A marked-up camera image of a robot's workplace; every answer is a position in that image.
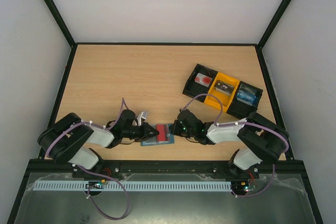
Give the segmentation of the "red black stripe card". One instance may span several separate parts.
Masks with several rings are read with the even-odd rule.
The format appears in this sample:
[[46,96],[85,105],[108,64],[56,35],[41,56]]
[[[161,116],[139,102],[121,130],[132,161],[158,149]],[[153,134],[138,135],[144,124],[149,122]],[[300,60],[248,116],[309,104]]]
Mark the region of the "red black stripe card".
[[169,140],[169,137],[167,136],[167,134],[169,133],[168,125],[157,124],[156,129],[160,132],[160,134],[156,136],[158,143],[167,142]]

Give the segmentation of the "teal leather card holder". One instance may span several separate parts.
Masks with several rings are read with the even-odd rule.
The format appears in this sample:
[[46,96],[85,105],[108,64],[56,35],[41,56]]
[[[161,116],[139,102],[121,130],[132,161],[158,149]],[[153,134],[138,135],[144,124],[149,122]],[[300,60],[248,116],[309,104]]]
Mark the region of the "teal leather card holder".
[[140,143],[140,146],[156,146],[165,144],[174,144],[174,135],[170,132],[169,126],[171,124],[151,124],[153,128],[159,131],[159,135],[152,137]]

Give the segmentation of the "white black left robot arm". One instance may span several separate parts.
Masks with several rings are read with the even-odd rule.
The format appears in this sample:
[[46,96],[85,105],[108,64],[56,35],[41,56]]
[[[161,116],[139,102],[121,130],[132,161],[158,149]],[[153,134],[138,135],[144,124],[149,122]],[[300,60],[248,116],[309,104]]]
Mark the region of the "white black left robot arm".
[[71,163],[91,170],[102,158],[97,152],[84,147],[86,143],[114,148],[124,138],[143,142],[158,135],[160,132],[155,127],[125,109],[116,120],[105,126],[85,122],[77,114],[69,113],[43,131],[37,143],[55,163]]

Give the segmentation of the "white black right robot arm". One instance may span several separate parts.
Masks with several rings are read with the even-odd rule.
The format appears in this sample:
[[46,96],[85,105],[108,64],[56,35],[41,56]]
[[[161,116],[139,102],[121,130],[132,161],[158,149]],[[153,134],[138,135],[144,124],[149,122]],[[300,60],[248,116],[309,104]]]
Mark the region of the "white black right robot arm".
[[258,163],[275,164],[289,149],[287,131],[256,112],[235,122],[217,123],[202,122],[185,109],[169,126],[169,131],[175,136],[193,138],[202,145],[244,143],[246,147],[236,150],[228,162],[228,170],[236,178]]

